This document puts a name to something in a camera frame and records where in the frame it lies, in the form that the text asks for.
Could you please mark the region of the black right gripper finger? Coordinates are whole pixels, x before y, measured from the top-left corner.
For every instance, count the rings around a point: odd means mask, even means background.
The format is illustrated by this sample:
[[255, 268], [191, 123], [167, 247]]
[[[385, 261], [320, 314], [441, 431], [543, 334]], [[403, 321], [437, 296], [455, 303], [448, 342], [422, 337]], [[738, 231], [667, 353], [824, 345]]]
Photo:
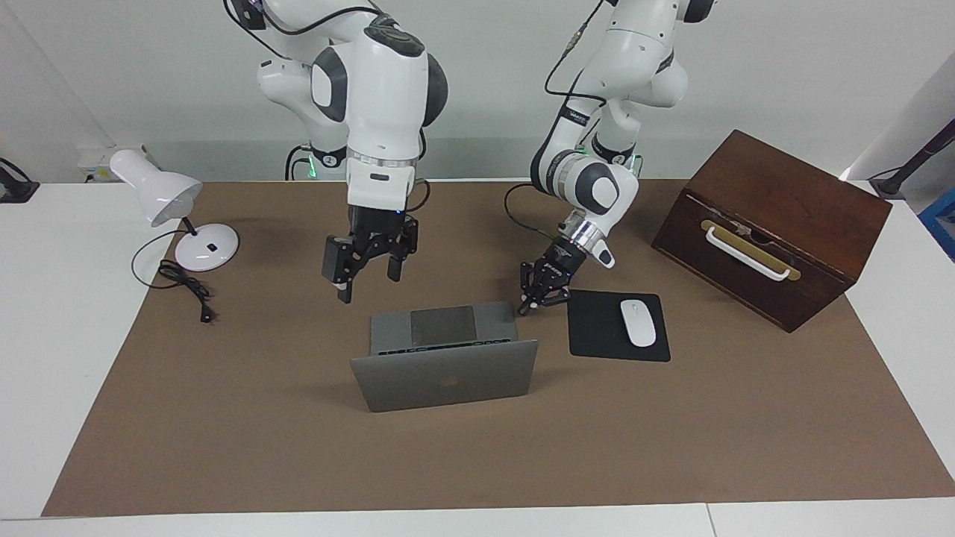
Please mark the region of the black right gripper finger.
[[328, 235], [325, 238], [325, 253], [322, 275], [337, 288], [337, 297], [345, 304], [351, 303], [352, 286], [359, 271], [368, 261], [378, 255], [378, 236], [361, 232], [348, 237]]
[[419, 247], [419, 221], [413, 216], [384, 216], [378, 235], [378, 256], [388, 257], [386, 275], [399, 282], [404, 262]]

